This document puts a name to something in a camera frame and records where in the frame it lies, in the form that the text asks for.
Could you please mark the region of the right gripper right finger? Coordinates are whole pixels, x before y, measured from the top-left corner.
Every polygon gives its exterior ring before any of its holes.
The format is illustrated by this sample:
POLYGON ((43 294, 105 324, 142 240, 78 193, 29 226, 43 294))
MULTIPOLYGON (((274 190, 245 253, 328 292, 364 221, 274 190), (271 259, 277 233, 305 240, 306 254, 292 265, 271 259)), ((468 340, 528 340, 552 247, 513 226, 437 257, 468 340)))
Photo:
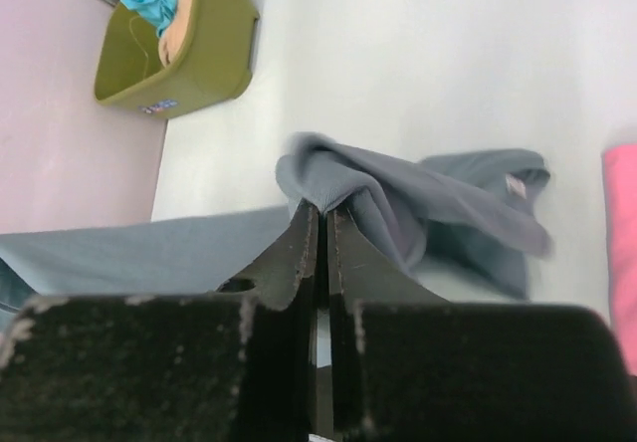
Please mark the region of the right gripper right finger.
POLYGON ((604 320, 576 306, 452 303, 349 212, 325 219, 332 407, 348 441, 632 441, 636 401, 604 320))

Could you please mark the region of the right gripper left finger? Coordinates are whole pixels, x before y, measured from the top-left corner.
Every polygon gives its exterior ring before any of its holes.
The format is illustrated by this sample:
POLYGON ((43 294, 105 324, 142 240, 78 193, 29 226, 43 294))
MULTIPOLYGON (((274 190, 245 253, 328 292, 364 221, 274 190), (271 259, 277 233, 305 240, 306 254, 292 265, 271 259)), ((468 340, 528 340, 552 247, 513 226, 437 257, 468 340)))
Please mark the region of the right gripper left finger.
POLYGON ((319 213, 197 296, 38 297, 1 345, 5 441, 305 441, 319 213))

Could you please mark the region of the grey blue t shirt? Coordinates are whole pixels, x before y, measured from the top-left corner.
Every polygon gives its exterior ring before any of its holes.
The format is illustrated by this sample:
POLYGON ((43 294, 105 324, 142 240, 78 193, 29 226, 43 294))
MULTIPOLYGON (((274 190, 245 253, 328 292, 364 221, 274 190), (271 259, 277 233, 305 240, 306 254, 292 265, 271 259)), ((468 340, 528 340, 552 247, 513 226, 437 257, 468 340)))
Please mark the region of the grey blue t shirt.
POLYGON ((551 248, 533 205, 543 157, 512 148, 399 159, 304 133, 276 165, 284 207, 114 228, 5 234, 1 323, 35 295, 186 294, 218 288, 277 239, 304 202, 343 207, 402 272, 426 255, 478 273, 504 295, 529 293, 528 256, 551 248))

